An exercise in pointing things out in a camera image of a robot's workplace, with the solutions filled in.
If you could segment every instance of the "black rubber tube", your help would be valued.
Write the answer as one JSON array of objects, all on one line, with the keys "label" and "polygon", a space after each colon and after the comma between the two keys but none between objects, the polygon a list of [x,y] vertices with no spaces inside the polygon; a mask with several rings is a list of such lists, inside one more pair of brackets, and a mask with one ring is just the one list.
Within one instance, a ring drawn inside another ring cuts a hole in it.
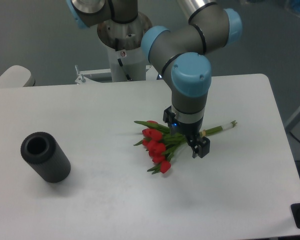
[{"label": "black rubber tube", "polygon": [[70,173],[71,165],[49,133],[35,132],[21,145],[22,158],[47,182],[58,183]]}]

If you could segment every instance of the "cable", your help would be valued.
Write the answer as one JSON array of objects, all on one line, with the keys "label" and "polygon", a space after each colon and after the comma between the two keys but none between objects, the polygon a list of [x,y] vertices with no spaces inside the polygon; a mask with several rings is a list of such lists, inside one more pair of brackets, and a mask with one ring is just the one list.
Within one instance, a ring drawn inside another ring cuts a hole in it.
[{"label": "cable", "polygon": [[290,131],[289,134],[291,135],[291,137],[294,138],[294,140],[296,140],[298,143],[300,143],[300,140]]}]

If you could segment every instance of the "gray robot arm segment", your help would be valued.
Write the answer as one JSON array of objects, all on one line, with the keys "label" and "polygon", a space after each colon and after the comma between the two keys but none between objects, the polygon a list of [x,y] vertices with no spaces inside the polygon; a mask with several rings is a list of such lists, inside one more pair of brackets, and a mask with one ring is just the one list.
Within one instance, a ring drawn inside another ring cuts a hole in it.
[{"label": "gray robot arm segment", "polygon": [[238,40],[242,23],[235,11],[222,9],[214,0],[178,2],[189,16],[189,25],[175,32],[153,27],[141,47],[172,92],[172,105],[163,120],[172,133],[185,135],[194,156],[203,157],[209,152],[205,150],[209,140],[202,139],[199,131],[211,84],[211,65],[203,55]]},{"label": "gray robot arm segment", "polygon": [[118,24],[127,24],[138,17],[138,0],[66,1],[80,27],[91,27],[110,19]]}]

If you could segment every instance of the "tulip leaf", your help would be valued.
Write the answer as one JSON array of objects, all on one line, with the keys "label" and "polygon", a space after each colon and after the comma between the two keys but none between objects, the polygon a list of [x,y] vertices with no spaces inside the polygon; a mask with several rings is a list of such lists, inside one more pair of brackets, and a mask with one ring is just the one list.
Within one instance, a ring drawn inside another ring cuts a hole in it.
[{"label": "tulip leaf", "polygon": [[160,172],[160,168],[158,168],[157,170],[154,170],[151,174],[153,175],[153,174],[157,174],[159,172]]},{"label": "tulip leaf", "polygon": [[157,129],[158,131],[162,132],[163,134],[170,133],[170,129],[167,126],[163,126],[159,123],[152,123],[147,121],[134,121],[136,124],[143,125],[145,127],[148,127],[150,129]]},{"label": "tulip leaf", "polygon": [[160,169],[160,164],[153,166],[152,168],[148,169],[147,172],[152,172],[155,171],[157,169]]},{"label": "tulip leaf", "polygon": [[168,162],[170,162],[171,159],[172,159],[173,157],[174,157],[174,153],[171,152],[171,153],[169,154],[169,156],[166,158],[166,160],[167,160]]},{"label": "tulip leaf", "polygon": [[141,145],[142,144],[142,141],[143,141],[143,139],[142,140],[140,140],[140,141],[138,141],[136,144],[134,144],[133,146],[139,146],[139,145]]}]

